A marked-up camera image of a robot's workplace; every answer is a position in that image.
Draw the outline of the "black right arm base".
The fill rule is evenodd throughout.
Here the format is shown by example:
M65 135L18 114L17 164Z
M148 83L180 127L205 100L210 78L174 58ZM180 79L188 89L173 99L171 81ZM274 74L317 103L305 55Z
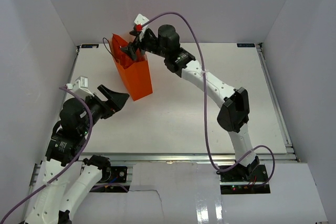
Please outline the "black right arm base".
M250 176L241 175L232 169L226 173L217 172L221 195L270 194L270 186L265 165L259 165Z

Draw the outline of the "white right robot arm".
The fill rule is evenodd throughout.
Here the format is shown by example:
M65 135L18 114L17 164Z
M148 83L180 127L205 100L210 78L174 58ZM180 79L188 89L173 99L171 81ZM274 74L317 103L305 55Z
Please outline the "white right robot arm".
M245 88L235 89L210 72L205 71L196 58L180 44L180 37L172 25L162 25L158 34L143 26L134 25L130 32L134 41L123 48L132 59L136 51L150 52L164 59L170 72L192 83L219 107L217 122L230 137L236 165L231 169L247 182L256 175L259 158L253 150L249 132L249 97Z

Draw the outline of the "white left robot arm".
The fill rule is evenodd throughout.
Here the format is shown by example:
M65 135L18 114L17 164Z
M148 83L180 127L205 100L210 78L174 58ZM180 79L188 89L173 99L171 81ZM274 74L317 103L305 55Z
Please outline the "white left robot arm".
M130 97L104 85L98 90L101 100L88 89L88 79L79 76L75 82L61 87L72 97L66 100L59 113L45 154L43 184L33 192L36 202L24 223L71 223L78 207L96 183L111 177L108 158L92 155L84 159L85 167L68 189L72 165L78 161L92 134L93 126L119 112Z

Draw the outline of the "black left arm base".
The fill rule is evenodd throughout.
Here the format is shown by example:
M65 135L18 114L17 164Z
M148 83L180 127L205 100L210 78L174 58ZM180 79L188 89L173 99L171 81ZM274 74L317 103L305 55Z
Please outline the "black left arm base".
M94 165L102 170L102 176L98 183L125 183L127 181L128 168L126 166L112 166L108 158L93 155L83 160L85 165Z

